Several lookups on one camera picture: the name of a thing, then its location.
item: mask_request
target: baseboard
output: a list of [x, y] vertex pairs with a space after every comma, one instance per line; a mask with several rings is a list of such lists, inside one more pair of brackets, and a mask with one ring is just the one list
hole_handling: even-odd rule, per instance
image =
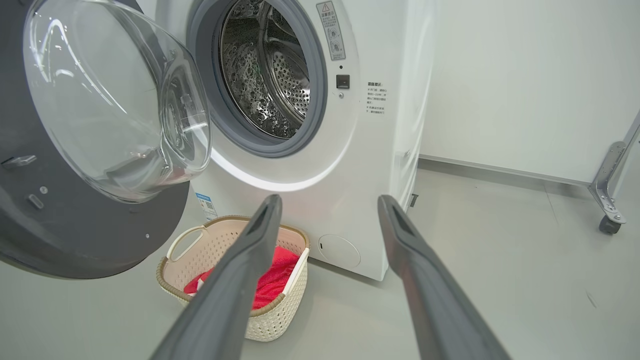
[[501, 172], [503, 174], [511, 174], [516, 176], [528, 177], [532, 179], [550, 181], [552, 183], [561, 183], [561, 184], [576, 185], [576, 186], [590, 185], [590, 183], [585, 183], [584, 181], [565, 179], [563, 177], [548, 176], [543, 174], [536, 174], [534, 172], [526, 172], [526, 171], [520, 171], [520, 170], [513, 170], [510, 168], [494, 167], [491, 165], [471, 163], [469, 161], [461, 161], [461, 160], [454, 160], [454, 159], [447, 159], [447, 158], [439, 158], [438, 156], [430, 156], [430, 155], [423, 155], [423, 154], [420, 154], [420, 161], [418, 161], [418, 167], [425, 170], [431, 170], [430, 168], [432, 168], [433, 165], [430, 165], [429, 161], [434, 161], [436, 163], [447, 163], [447, 164], [459, 165], [462, 167], [478, 168], [481, 170], [489, 170], [493, 172]]

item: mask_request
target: white plastic basket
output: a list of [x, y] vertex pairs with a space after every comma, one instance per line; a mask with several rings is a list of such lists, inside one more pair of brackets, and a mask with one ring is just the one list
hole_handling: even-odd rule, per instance
[[[197, 275], [216, 266], [222, 255], [242, 233], [250, 218], [229, 216], [219, 217], [210, 222], [193, 227], [173, 242], [165, 258], [162, 258], [156, 271], [160, 286], [187, 305], [192, 297], [182, 289]], [[181, 255], [173, 258], [173, 251], [188, 234], [200, 231], [201, 235]], [[260, 309], [252, 310], [245, 338], [257, 341], [271, 341], [279, 338], [288, 328], [298, 310], [300, 300], [307, 287], [307, 258], [309, 241], [300, 230], [289, 226], [280, 226], [277, 245], [300, 258], [278, 297]]]

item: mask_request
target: caster wheel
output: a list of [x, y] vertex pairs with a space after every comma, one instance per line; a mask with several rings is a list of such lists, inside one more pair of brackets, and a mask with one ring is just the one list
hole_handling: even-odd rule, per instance
[[602, 221], [600, 221], [600, 227], [598, 227], [600, 229], [601, 232], [605, 233], [605, 234], [615, 234], [618, 232], [618, 230], [620, 230], [620, 226], [622, 226], [622, 224], [618, 224], [617, 222], [613, 222], [611, 220], [609, 220], [609, 218], [605, 215], [602, 218]]

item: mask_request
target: red cloth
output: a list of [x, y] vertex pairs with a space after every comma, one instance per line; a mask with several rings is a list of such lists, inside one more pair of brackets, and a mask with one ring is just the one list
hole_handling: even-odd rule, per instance
[[[300, 257], [291, 251], [276, 246], [273, 253], [273, 261], [271, 267], [258, 280], [258, 287], [255, 290], [255, 298], [253, 298], [253, 310], [260, 309], [274, 301], [284, 290], [289, 276], [296, 267], [296, 263]], [[195, 295], [198, 292], [198, 280], [203, 282], [209, 277], [211, 270], [196, 276], [184, 287], [184, 292]]]

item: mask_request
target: warning label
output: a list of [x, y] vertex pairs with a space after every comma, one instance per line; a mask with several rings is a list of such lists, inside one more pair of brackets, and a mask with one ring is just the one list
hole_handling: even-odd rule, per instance
[[322, 20], [326, 41], [329, 44], [331, 61], [346, 59], [340, 24], [338, 24], [338, 16], [335, 14], [333, 3], [331, 1], [319, 3], [316, 8], [318, 9], [318, 14], [320, 14], [320, 20]]
[[201, 193], [196, 193], [198, 197], [198, 201], [200, 201], [200, 206], [202, 207], [202, 211], [204, 211], [204, 216], [207, 217], [207, 220], [213, 220], [218, 217], [216, 209], [213, 207], [213, 202], [211, 202], [211, 198], [202, 195]]
[[370, 81], [367, 83], [367, 113], [384, 115], [387, 107], [387, 89], [382, 83]]

